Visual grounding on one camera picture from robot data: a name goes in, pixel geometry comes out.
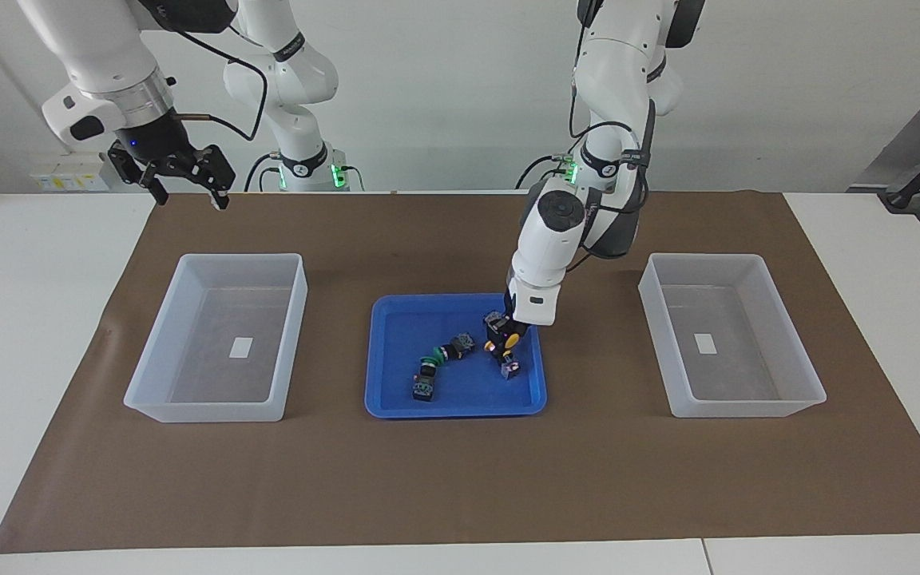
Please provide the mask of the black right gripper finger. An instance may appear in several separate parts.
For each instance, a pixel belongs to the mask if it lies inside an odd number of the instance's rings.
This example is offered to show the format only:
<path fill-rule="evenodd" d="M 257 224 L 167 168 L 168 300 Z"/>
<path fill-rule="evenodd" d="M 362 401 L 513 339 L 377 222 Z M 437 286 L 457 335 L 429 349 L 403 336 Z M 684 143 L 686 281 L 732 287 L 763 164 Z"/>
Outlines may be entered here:
<path fill-rule="evenodd" d="M 147 164 L 139 177 L 139 186 L 149 192 L 157 206 L 165 206 L 169 200 L 168 190 L 157 177 L 157 165 Z"/>
<path fill-rule="evenodd" d="M 234 168 L 219 146 L 207 146 L 195 152 L 195 182 L 208 190 L 216 210 L 228 207 L 228 192 L 234 180 Z"/>

